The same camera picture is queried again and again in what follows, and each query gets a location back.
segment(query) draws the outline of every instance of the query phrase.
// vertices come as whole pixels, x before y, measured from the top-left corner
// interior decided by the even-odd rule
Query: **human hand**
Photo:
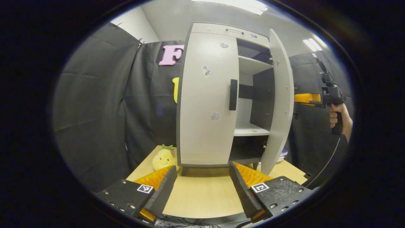
[[[346,105],[334,105],[332,104],[330,108],[330,128],[334,128],[335,124],[337,123],[337,113],[340,112],[342,114],[342,134],[346,136],[347,142],[349,142],[350,135],[352,133],[353,128],[353,120],[349,116],[349,112],[347,111]]]

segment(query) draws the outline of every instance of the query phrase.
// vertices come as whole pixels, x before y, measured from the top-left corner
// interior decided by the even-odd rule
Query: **wooden table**
[[[152,159],[162,146],[157,146],[148,157],[127,177],[134,181],[154,172]],[[163,213],[185,218],[213,218],[234,215],[243,212],[242,204],[229,177],[229,168],[190,168],[186,176],[177,172],[169,200]],[[287,178],[303,184],[305,173],[287,161],[274,166],[269,176]]]

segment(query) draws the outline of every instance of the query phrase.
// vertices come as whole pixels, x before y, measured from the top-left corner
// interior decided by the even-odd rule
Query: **white cabinet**
[[[262,172],[270,173],[290,129],[294,88],[284,47],[273,30],[269,37],[192,25],[177,102],[180,166],[261,161]]]

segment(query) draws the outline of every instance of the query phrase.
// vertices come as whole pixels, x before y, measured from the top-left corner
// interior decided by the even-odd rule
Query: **plush toy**
[[[165,146],[162,145],[162,149],[155,155],[152,159],[152,166],[154,170],[159,170],[167,166],[176,165],[176,169],[179,170],[180,167],[177,166],[177,157],[173,148],[173,145]]]

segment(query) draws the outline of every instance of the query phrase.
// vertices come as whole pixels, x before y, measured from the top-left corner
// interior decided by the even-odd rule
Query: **open cabinet door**
[[[294,108],[294,83],[290,60],[283,44],[270,29],[270,53],[274,69],[274,113],[267,147],[262,156],[263,174],[269,175],[287,141]]]
[[[179,165],[228,165],[238,80],[234,37],[190,33],[177,104]]]

